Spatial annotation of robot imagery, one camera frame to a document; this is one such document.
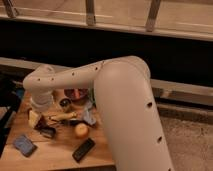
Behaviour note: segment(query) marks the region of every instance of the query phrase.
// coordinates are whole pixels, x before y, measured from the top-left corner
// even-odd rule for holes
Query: white object
[[[117,170],[174,171],[142,59],[116,58],[59,73],[45,65],[24,79],[37,111],[51,104],[54,89],[93,86]]]

